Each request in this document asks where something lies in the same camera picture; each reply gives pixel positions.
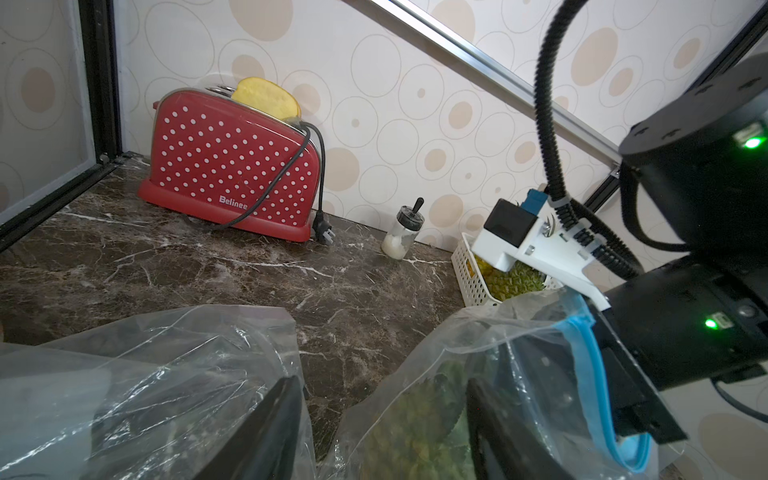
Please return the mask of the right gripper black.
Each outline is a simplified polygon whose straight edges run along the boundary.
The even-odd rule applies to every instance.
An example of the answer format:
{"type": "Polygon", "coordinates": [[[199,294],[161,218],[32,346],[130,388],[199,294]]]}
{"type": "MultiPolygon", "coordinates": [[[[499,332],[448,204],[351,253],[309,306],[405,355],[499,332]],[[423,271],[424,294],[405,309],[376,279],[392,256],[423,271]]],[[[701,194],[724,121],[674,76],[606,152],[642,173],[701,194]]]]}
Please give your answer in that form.
{"type": "Polygon", "coordinates": [[[657,444],[685,441],[687,434],[604,313],[595,306],[590,306],[590,313],[595,319],[592,331],[605,369],[615,433],[621,437],[647,433],[657,444]]]}

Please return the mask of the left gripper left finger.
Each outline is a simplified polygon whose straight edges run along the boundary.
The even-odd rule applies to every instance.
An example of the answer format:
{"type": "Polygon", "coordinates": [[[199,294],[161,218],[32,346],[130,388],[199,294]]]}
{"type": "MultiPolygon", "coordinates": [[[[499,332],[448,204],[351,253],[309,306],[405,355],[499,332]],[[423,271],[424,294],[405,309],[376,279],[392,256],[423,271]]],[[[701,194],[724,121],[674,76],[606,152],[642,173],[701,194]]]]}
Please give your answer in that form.
{"type": "Polygon", "coordinates": [[[298,377],[278,380],[195,478],[291,478],[302,403],[302,385],[298,377]]]}

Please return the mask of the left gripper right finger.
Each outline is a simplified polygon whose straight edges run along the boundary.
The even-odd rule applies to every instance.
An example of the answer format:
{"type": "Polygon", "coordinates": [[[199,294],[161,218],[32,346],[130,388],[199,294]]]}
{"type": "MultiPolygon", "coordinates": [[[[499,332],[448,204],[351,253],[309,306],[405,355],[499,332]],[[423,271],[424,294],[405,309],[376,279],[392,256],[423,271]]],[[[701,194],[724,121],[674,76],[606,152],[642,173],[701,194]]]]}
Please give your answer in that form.
{"type": "Polygon", "coordinates": [[[491,385],[472,378],[466,388],[469,443],[477,479],[569,479],[491,385]]]}

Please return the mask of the blue-zip bag with pineapple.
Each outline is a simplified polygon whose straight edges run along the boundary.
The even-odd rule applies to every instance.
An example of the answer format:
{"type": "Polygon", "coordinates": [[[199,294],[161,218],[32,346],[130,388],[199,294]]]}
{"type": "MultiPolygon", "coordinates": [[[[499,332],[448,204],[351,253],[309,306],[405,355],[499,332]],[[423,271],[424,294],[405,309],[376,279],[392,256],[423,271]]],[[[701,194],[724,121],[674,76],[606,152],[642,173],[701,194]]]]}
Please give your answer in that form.
{"type": "Polygon", "coordinates": [[[349,409],[323,479],[652,479],[612,417],[587,301],[563,288],[451,315],[349,409]]]}

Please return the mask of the clear zip-top bag blue slider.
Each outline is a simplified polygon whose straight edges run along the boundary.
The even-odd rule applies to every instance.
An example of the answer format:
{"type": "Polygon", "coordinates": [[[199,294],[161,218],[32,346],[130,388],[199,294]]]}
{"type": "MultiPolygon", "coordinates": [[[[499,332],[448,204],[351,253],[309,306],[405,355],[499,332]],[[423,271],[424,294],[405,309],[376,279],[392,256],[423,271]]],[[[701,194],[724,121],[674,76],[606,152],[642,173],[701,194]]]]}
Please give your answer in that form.
{"type": "MultiPolygon", "coordinates": [[[[304,378],[291,315],[200,305],[39,346],[1,347],[5,479],[194,479],[284,377],[304,378]]],[[[289,479],[315,477],[303,403],[289,479]]]]}

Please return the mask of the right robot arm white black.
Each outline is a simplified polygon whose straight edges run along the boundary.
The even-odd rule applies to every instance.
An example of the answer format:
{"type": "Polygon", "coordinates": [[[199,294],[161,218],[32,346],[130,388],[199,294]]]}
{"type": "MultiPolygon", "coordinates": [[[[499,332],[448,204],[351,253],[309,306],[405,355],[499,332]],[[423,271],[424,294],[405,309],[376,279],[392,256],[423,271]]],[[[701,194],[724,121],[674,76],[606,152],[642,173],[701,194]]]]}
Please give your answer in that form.
{"type": "Polygon", "coordinates": [[[623,140],[622,219],[648,194],[676,257],[609,291],[596,327],[615,432],[685,433],[662,392],[763,376],[767,359],[767,57],[693,88],[623,140]]]}

